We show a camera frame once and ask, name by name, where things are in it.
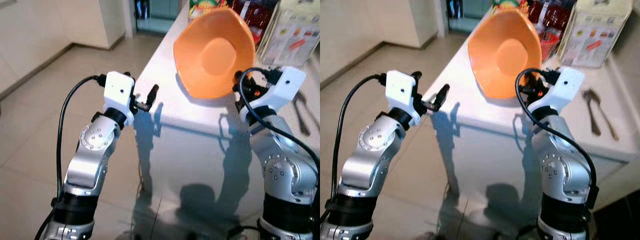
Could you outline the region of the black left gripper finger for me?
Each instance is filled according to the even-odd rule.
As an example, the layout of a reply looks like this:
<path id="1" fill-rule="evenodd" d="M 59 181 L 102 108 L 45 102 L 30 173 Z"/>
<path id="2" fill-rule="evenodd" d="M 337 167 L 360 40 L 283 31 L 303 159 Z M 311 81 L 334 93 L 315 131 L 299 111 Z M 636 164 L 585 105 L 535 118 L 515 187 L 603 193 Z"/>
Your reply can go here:
<path id="1" fill-rule="evenodd" d="M 442 105 L 444 104 L 444 102 L 446 101 L 448 92 L 450 91 L 450 85 L 449 84 L 444 84 L 441 89 L 439 90 L 439 92 L 435 95 L 435 99 L 433 101 L 433 111 L 434 112 L 438 112 Z"/>
<path id="2" fill-rule="evenodd" d="M 149 111 L 153 107 L 153 103 L 155 102 L 155 100 L 157 98 L 158 90 L 159 90 L 159 85 L 158 84 L 154 84 L 153 87 L 151 87 L 151 90 L 148 92 L 147 97 L 146 97 L 146 110 L 147 111 Z"/>

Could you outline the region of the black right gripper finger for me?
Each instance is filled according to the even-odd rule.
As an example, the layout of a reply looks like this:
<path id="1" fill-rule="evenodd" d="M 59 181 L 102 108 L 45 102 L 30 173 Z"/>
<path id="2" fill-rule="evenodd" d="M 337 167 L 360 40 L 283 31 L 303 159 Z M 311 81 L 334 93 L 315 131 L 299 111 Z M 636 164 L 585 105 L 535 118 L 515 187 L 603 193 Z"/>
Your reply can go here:
<path id="1" fill-rule="evenodd" d="M 234 78 L 236 83 L 234 84 L 232 89 L 235 93 L 238 93 L 238 96 L 240 97 L 240 99 L 247 99 L 247 94 L 246 94 L 245 85 L 244 85 L 245 77 L 246 77 L 246 74 L 244 73 L 244 71 L 236 71 L 236 73 L 234 73 Z"/>
<path id="2" fill-rule="evenodd" d="M 530 81 L 530 76 L 529 75 L 522 75 L 517 80 L 517 83 L 518 83 L 518 96 L 520 96 L 523 101 L 526 101 L 527 98 L 528 98 L 528 94 L 526 93 L 526 91 L 528 91 L 528 87 L 530 87 L 529 81 Z"/>

